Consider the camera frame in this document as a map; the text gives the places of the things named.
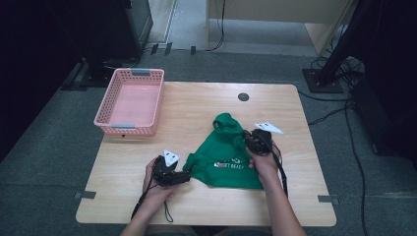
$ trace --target pink plastic basket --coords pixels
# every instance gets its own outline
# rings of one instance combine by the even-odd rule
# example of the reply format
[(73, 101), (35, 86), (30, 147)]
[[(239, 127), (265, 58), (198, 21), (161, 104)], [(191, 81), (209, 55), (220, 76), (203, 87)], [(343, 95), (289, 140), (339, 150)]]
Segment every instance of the pink plastic basket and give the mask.
[(94, 119), (107, 135), (154, 136), (163, 70), (116, 69)]

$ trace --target gray carpet floor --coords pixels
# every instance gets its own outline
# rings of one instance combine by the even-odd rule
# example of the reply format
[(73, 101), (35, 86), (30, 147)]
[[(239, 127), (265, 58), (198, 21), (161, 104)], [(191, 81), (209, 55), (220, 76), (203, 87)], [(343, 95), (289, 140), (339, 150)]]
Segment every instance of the gray carpet floor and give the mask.
[[(165, 70), (166, 81), (292, 84), (309, 93), (302, 75), (314, 57), (163, 51), (143, 56), (138, 67)], [(92, 123), (105, 88), (57, 90), (0, 163), (0, 235), (118, 235), (119, 224), (76, 220), (82, 191), (97, 154), (102, 131)], [(339, 99), (343, 94), (310, 94)], [(342, 101), (300, 95), (308, 122), (342, 108)], [(411, 161), (379, 156), (360, 114), (348, 109), (353, 140), (366, 181), (365, 221), (369, 235), (417, 235), (417, 172)], [(310, 126), (331, 195), (334, 227), (306, 227), (309, 235), (363, 235), (362, 178), (352, 152), (344, 112)]]

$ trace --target cable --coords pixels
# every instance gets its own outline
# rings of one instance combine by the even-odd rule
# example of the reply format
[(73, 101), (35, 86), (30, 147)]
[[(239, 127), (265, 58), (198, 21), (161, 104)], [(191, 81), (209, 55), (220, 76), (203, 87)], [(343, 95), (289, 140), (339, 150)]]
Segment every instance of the cable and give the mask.
[[(120, 67), (120, 68), (133, 68), (134, 66), (136, 66), (136, 64), (138, 64), (138, 62), (139, 62), (139, 57), (136, 59), (135, 63), (132, 64), (131, 66), (129, 66), (129, 67)], [(109, 66), (104, 66), (104, 68), (111, 69), (111, 70), (119, 69), (119, 68), (116, 68), (116, 67), (109, 67)]]
[(314, 100), (319, 100), (319, 101), (346, 101), (346, 99), (324, 99), (324, 98), (319, 98), (319, 97), (313, 97), (313, 96), (307, 95), (306, 93), (304, 93), (300, 90), (297, 90), (297, 91), (298, 91), (298, 93), (300, 93), (304, 96), (307, 96), (311, 99), (314, 99)]
[(317, 57), (316, 58), (316, 60), (314, 60), (314, 61), (312, 61), (311, 63), (310, 63), (310, 68), (311, 69), (315, 69), (314, 68), (314, 66), (313, 66), (313, 64), (314, 63), (316, 63), (321, 69), (322, 69), (322, 67), (324, 67), (324, 65), (321, 65), (319, 62), (320, 61), (325, 61), (325, 62), (327, 62), (328, 61), (328, 58), (327, 57), (324, 57), (324, 56), (321, 56), (321, 57)]
[(344, 115), (345, 115), (345, 118), (346, 118), (347, 128), (349, 130), (350, 143), (352, 145), (353, 155), (355, 156), (355, 160), (356, 160), (356, 163), (357, 163), (358, 168), (359, 168), (359, 172), (360, 172), (361, 177), (362, 177), (361, 220), (362, 220), (362, 229), (364, 231), (364, 235), (367, 236), (368, 235), (368, 230), (366, 228), (366, 222), (365, 222), (365, 196), (366, 196), (365, 174), (364, 174), (364, 170), (362, 168), (361, 161), (359, 160), (358, 153), (356, 152), (356, 147), (355, 147), (355, 143), (354, 143), (353, 135), (352, 135), (352, 129), (350, 127), (350, 122), (349, 122), (349, 118), (348, 118), (348, 115), (347, 115), (347, 103), (348, 103), (348, 101), (346, 101), (346, 103), (345, 103), (345, 108), (346, 109), (345, 109)]
[(337, 109), (337, 110), (333, 110), (333, 111), (331, 111), (329, 114), (327, 114), (326, 116), (324, 116), (324, 117), (322, 117), (322, 118), (319, 118), (319, 119), (317, 119), (317, 120), (315, 120), (315, 121), (312, 121), (312, 122), (310, 122), (310, 123), (308, 123), (308, 125), (309, 126), (312, 126), (312, 125), (316, 125), (316, 124), (318, 124), (318, 123), (320, 123), (320, 122), (323, 122), (323, 121), (325, 121), (330, 115), (334, 115), (334, 114), (336, 114), (337, 112), (339, 112), (339, 111), (343, 111), (343, 110), (345, 110), (346, 109), (346, 107), (343, 107), (343, 108), (340, 108), (340, 109)]
[[(342, 25), (341, 26), (341, 30), (340, 30), (340, 34), (339, 34), (339, 38), (338, 38), (338, 40), (337, 40), (337, 44), (340, 42), (340, 39), (341, 39), (341, 36), (343, 35), (343, 33), (344, 33), (344, 28), (346, 27), (346, 25)], [(329, 45), (330, 45), (330, 49), (326, 49), (326, 51), (328, 52), (328, 53), (332, 53), (333, 52), (333, 50), (334, 50), (334, 45), (333, 45), (333, 38), (331, 39), (331, 41), (330, 41), (330, 43), (329, 43)]]
[(220, 26), (220, 23), (218, 22), (218, 18), (217, 18), (217, 25), (218, 25), (218, 28), (220, 29), (220, 33), (221, 33), (220, 41), (217, 43), (217, 46), (215, 48), (208, 49), (208, 50), (205, 50), (205, 51), (217, 50), (221, 46), (221, 44), (223, 44), (223, 41), (224, 41), (224, 10), (225, 10), (225, 8), (226, 8), (226, 0), (223, 0), (223, 7), (222, 7), (222, 10), (221, 10), (221, 26)]
[(284, 172), (284, 169), (283, 169), (282, 163), (281, 163), (282, 162), (281, 150), (276, 145), (273, 145), (279, 151), (279, 157), (278, 157), (276, 155), (276, 153), (273, 151), (272, 146), (270, 146), (268, 144), (268, 142), (264, 139), (264, 137), (262, 137), (259, 134), (254, 134), (254, 132), (252, 132), (252, 134), (253, 135), (256, 135), (258, 138), (260, 138), (261, 140), (263, 140), (264, 144), (266, 144), (266, 146), (268, 147), (269, 151), (272, 153), (273, 160), (275, 161), (276, 166), (279, 169), (279, 173), (281, 173), (282, 189), (284, 190), (284, 193), (285, 193), (286, 197), (288, 198), (287, 177), (286, 177), (286, 174)]
[[(153, 186), (151, 187), (150, 185), (151, 185), (151, 183), (152, 183), (152, 180), (153, 180), (153, 178), (152, 178), (152, 177), (150, 177), (150, 179), (149, 179), (149, 183), (148, 183), (148, 186), (147, 186), (147, 189), (146, 189), (146, 190), (142, 193), (141, 197), (140, 197), (140, 198), (139, 198), (139, 200), (138, 200), (138, 203), (135, 205), (135, 208), (134, 208), (134, 210), (133, 210), (133, 212), (132, 212), (131, 219), (135, 216), (136, 212), (138, 212), (138, 210), (139, 210), (139, 208), (141, 207), (142, 203), (144, 202), (145, 197), (147, 196), (147, 194), (148, 194), (149, 190), (151, 190), (151, 189), (153, 189), (154, 187), (158, 186), (158, 184), (155, 184), (155, 185), (153, 185)], [(165, 201), (165, 202), (163, 202), (163, 204), (164, 204), (164, 206), (165, 206), (165, 218), (166, 218), (166, 220), (167, 220), (168, 222), (172, 223), (172, 222), (174, 221), (174, 219), (172, 218), (171, 213), (169, 212), (169, 209), (168, 209), (168, 203)]]

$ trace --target white tag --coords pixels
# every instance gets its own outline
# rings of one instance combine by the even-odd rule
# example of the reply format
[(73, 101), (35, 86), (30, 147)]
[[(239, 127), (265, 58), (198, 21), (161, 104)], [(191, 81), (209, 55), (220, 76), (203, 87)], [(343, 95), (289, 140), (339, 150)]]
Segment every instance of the white tag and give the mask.
[(167, 167), (173, 165), (175, 162), (177, 162), (180, 159), (180, 156), (172, 153), (171, 151), (164, 149), (163, 155), (165, 156), (165, 165)]
[(275, 132), (275, 133), (279, 133), (279, 134), (284, 134), (280, 129), (274, 127), (269, 122), (266, 122), (266, 123), (255, 123), (255, 127), (259, 128), (261, 130), (264, 130), (264, 131), (270, 131), (270, 132)]

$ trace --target basket handle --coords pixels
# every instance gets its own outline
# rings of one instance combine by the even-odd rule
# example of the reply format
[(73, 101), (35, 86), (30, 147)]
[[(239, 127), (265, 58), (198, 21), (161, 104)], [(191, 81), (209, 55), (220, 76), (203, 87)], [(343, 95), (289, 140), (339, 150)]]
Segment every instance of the basket handle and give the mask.
[(150, 76), (150, 69), (145, 69), (145, 68), (135, 68), (135, 69), (131, 69), (131, 73), (134, 76)]
[(135, 129), (135, 124), (111, 124), (114, 129)]

